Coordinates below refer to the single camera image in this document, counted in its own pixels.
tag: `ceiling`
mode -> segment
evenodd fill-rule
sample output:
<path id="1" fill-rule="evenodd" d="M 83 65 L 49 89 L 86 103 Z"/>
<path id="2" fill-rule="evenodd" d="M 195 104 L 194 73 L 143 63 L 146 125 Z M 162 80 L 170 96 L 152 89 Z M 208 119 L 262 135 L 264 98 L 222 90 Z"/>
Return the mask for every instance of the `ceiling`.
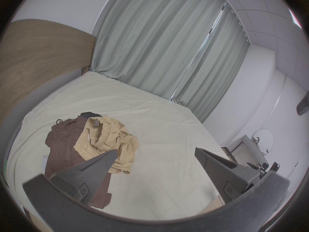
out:
<path id="1" fill-rule="evenodd" d="M 309 44 L 283 0 L 227 0 L 252 44 L 276 53 L 277 69 L 309 90 Z"/>

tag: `mattress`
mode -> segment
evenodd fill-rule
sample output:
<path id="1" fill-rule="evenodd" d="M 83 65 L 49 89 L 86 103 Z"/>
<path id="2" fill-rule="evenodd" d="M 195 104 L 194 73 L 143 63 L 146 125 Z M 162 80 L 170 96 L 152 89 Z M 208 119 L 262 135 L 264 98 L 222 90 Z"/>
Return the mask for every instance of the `mattress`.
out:
<path id="1" fill-rule="evenodd" d="M 29 112 L 13 143 L 7 183 L 30 213 L 39 216 L 22 184 L 44 173 L 42 159 L 50 151 L 45 139 L 51 126 L 57 119 L 87 111 L 118 119 L 140 142 L 131 173 L 111 176 L 112 200 L 103 212 L 139 220 L 180 219 L 198 214 L 217 197 L 194 157 L 195 147 L 227 157 L 188 108 L 87 72 Z"/>

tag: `curtain gap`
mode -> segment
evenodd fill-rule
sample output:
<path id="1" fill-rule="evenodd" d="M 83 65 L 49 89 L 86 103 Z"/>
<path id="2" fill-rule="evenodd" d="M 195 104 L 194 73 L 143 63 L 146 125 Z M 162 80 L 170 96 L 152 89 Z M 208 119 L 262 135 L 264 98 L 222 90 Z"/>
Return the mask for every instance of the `curtain gap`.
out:
<path id="1" fill-rule="evenodd" d="M 218 14 L 218 16 L 217 16 L 216 20 L 214 21 L 214 24 L 213 24 L 213 26 L 212 26 L 211 30 L 210 30 L 210 31 L 209 31 L 209 33 L 207 34 L 206 39 L 204 40 L 203 44 L 207 41 L 207 38 L 209 37 L 209 35 L 210 35 L 210 33 L 211 33 L 212 29 L 214 28 L 214 26 L 216 25 L 216 23 L 217 23 L 217 21 L 218 21 L 218 19 L 219 19 L 219 16 L 222 14 L 222 11 L 223 11 L 223 10 L 224 10 L 224 8 L 226 7 L 226 5 L 227 5 L 227 3 L 224 3 L 224 5 L 223 5 L 222 9 L 220 10 L 220 12 L 219 12 L 219 14 Z M 177 88 L 178 88 L 179 84 L 181 83 L 181 81 L 182 81 L 183 77 L 186 75 L 186 73 L 187 73 L 188 69 L 190 68 L 190 66 L 191 66 L 191 64 L 192 64 L 192 62 L 193 62 L 193 60 L 195 59 L 195 57 L 197 56 L 197 54 L 199 53 L 199 51 L 202 49 L 203 44 L 201 45 L 201 47 L 199 48 L 199 50 L 198 50 L 198 51 L 197 51 L 197 53 L 195 54 L 194 58 L 192 59 L 191 63 L 189 64 L 189 66 L 188 66 L 188 68 L 187 68 L 186 72 L 183 74 L 182 78 L 180 79 L 179 83 L 177 84 L 177 87 L 176 87 L 176 89 L 175 89 L 174 93 L 172 94 L 172 97 L 171 97 L 170 101 L 172 101 L 172 102 L 175 102 L 175 103 L 178 103 L 178 104 L 179 104 L 179 102 L 178 102 L 175 98 L 174 98 L 174 100 L 173 100 L 173 97 L 174 97 L 174 95 L 175 95 L 175 93 L 176 93 L 176 90 L 177 90 Z"/>

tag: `pile of clothes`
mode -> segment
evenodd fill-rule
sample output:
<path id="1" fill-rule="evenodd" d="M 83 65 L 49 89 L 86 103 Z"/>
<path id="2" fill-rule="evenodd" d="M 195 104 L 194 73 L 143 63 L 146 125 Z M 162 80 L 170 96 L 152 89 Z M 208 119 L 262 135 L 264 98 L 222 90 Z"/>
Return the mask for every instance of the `pile of clothes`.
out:
<path id="1" fill-rule="evenodd" d="M 92 112 L 81 113 L 75 119 L 58 119 L 48 133 L 45 144 L 50 154 L 45 167 L 45 176 L 72 167 L 99 154 L 116 149 L 118 158 L 92 197 L 89 206 L 103 209 L 112 198 L 108 193 L 111 174 L 129 174 L 139 147 L 137 137 L 117 119 Z"/>

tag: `clothing tag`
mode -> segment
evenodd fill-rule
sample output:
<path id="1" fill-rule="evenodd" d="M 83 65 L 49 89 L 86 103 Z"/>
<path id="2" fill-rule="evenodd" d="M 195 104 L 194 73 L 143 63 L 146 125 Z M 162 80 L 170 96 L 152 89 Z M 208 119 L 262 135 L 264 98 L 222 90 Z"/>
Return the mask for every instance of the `clothing tag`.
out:
<path id="1" fill-rule="evenodd" d="M 46 169 L 47 158 L 48 158 L 47 155 L 43 155 L 42 157 L 42 168 L 44 169 L 44 171 Z"/>

